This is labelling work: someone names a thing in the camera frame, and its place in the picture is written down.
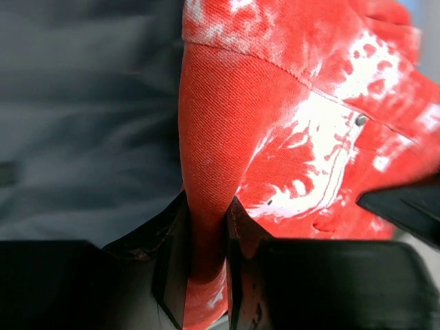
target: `gray fabric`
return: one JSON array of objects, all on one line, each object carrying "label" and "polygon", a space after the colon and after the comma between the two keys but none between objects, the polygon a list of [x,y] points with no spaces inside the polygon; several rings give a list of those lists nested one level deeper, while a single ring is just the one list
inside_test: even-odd
[{"label": "gray fabric", "polygon": [[178,194],[182,3],[0,2],[0,239],[103,246]]}]

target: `red denim fabric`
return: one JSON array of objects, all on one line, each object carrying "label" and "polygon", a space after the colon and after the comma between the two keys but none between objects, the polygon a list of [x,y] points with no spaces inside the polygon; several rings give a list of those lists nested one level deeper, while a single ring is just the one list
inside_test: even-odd
[{"label": "red denim fabric", "polygon": [[438,169],[440,89],[417,71],[420,33],[391,0],[187,0],[183,37],[185,328],[199,330],[227,308],[233,196],[277,237],[390,239],[355,200]]}]

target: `metal rivet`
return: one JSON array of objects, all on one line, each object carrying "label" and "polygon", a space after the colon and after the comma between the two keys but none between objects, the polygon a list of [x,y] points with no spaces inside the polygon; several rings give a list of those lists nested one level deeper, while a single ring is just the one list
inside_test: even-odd
[{"label": "metal rivet", "polygon": [[355,124],[358,126],[364,126],[365,123],[366,123],[366,116],[364,115],[359,115],[355,120]]}]

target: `stitched seam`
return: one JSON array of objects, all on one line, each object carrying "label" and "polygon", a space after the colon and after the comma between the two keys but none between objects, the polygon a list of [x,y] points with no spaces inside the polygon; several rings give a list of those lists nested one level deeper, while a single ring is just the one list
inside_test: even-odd
[{"label": "stitched seam", "polygon": [[235,49],[229,49],[229,48],[226,48],[226,47],[219,47],[219,46],[216,46],[216,45],[211,45],[209,43],[199,43],[199,42],[192,41],[192,40],[188,40],[188,41],[185,41],[185,42],[186,43],[191,43],[191,44],[194,44],[194,45],[200,45],[200,46],[214,48],[216,50],[223,50],[225,52],[232,52],[232,53],[240,54],[240,55],[243,55],[243,56],[249,56],[249,57],[255,58],[256,60],[260,60],[260,61],[263,61],[263,62],[265,62],[267,64],[273,65],[273,66],[283,70],[284,72],[288,73],[289,75],[294,77],[300,84],[306,86],[306,88],[308,88],[308,90],[310,90],[310,91],[312,91],[314,93],[317,93],[319,96],[322,96],[326,100],[331,101],[333,103],[336,103],[338,105],[342,105],[342,106],[344,106],[347,109],[350,109],[352,111],[356,111],[358,113],[362,113],[366,117],[368,117],[369,119],[371,119],[371,120],[373,120],[375,122],[378,122],[378,123],[384,125],[385,127],[389,128],[392,132],[404,136],[405,138],[411,140],[415,144],[419,144],[417,140],[414,140],[410,136],[407,136],[402,130],[397,129],[394,125],[382,122],[381,120],[378,120],[374,115],[369,115],[369,114],[367,115],[367,114],[365,114],[363,109],[360,109],[360,108],[355,107],[353,105],[347,104],[346,102],[344,102],[342,100],[339,100],[339,99],[335,98],[334,96],[331,96],[331,95],[323,92],[321,89],[315,87],[310,81],[305,80],[304,78],[291,73],[289,70],[285,69],[284,67],[281,67],[280,65],[272,63],[272,62],[270,62],[269,60],[267,60],[265,58],[261,58],[259,56],[253,55],[253,54],[247,54],[245,52],[239,52],[239,51],[236,51]]},{"label": "stitched seam", "polygon": [[231,218],[232,218],[232,222],[234,223],[235,237],[239,239],[239,233],[237,232],[237,223],[235,221],[234,206],[232,205],[233,203],[234,203],[234,200],[232,200],[232,203],[230,204]]}]

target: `black plastic part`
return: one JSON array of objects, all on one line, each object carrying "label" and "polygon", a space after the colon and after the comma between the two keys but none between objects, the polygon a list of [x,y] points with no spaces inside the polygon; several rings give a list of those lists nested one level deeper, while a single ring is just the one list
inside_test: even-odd
[{"label": "black plastic part", "polygon": [[362,208],[440,249],[440,183],[395,187],[363,194]]},{"label": "black plastic part", "polygon": [[238,200],[228,213],[230,329],[439,326],[439,295],[408,245],[275,239]]},{"label": "black plastic part", "polygon": [[182,329],[189,275],[190,224],[186,193],[156,217],[104,250],[126,262],[155,260],[153,295],[177,329]]},{"label": "black plastic part", "polygon": [[190,224],[186,196],[173,228],[157,255],[153,277],[153,295],[177,329],[183,329],[186,288],[190,272]]},{"label": "black plastic part", "polygon": [[98,329],[120,280],[115,259],[83,241],[0,242],[0,329]]}]

